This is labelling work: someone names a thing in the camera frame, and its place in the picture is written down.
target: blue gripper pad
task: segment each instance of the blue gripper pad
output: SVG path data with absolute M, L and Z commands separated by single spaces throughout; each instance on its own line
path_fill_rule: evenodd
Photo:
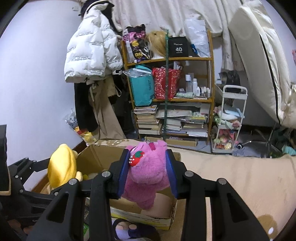
M 168 174 L 168 179 L 170 181 L 170 189 L 172 191 L 172 194 L 175 196 L 175 198 L 178 197 L 178 191 L 177 191 L 177 178 L 175 174 L 175 170 L 173 168 L 173 165 L 171 163 L 171 159 L 175 160 L 175 157 L 173 153 L 168 150 L 165 152 L 165 158 L 166 158 L 166 169 L 167 169 L 167 174 Z
M 120 161 L 123 162 L 123 165 L 122 165 L 120 175 L 119 175 L 119 178 L 118 178 L 118 192 L 117 192 L 117 195 L 118 195 L 119 198 L 123 194 L 124 186 L 126 185 L 126 179 L 127 179 L 127 176 L 128 176 L 128 169 L 129 169 L 128 160 L 129 160 L 130 155 L 131 155 L 131 153 L 130 153 L 130 151 L 128 149 L 124 149 L 123 153 L 124 153 L 124 155 L 121 155 L 121 157 L 120 157 Z

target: stack of books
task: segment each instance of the stack of books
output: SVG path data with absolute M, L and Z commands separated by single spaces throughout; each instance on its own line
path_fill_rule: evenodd
M 167 119 L 166 132 L 167 133 L 186 134 L 185 131 L 182 131 L 181 121 L 171 119 L 171 118 Z
M 160 135 L 161 122 L 155 118 L 157 105 L 136 107 L 134 112 L 137 117 L 139 134 Z
M 186 118 L 186 123 L 182 126 L 182 130 L 192 137 L 207 137 L 207 117 L 200 112 L 194 112 L 191 117 Z

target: beige bedspread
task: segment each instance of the beige bedspread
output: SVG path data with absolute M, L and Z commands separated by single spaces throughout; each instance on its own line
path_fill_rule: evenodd
M 98 141 L 98 145 L 137 145 L 136 140 Z M 296 157 L 277 159 L 204 154 L 171 148 L 181 154 L 188 170 L 202 178 L 227 179 L 260 221 L 270 239 L 283 229 L 296 208 Z M 207 200 L 207 240 L 212 240 L 209 200 Z M 163 241 L 180 240 L 185 201 L 180 200 L 170 231 L 160 231 Z

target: metal screw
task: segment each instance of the metal screw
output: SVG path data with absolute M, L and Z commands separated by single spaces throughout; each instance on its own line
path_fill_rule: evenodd
M 77 183 L 77 179 L 75 179 L 75 178 L 72 178 L 72 179 L 69 180 L 70 185 L 74 185 L 76 183 Z
M 218 182 L 221 184 L 221 185 L 225 185 L 227 183 L 226 179 L 224 178 L 219 178 L 218 179 Z
M 192 177 L 193 175 L 194 175 L 194 173 L 192 171 L 186 171 L 185 172 L 186 177 Z
M 110 176 L 111 175 L 111 172 L 109 172 L 109 171 L 104 171 L 104 172 L 102 172 L 102 176 L 103 177 L 108 177 L 108 176 Z

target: white curtain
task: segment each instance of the white curtain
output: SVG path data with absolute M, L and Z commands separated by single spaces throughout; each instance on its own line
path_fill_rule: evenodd
M 243 70 L 233 37 L 228 30 L 240 0 L 110 0 L 113 19 L 123 29 L 145 24 L 146 32 L 169 29 L 173 36 L 185 36 L 184 20 L 204 19 L 213 37 L 223 35 L 223 69 Z

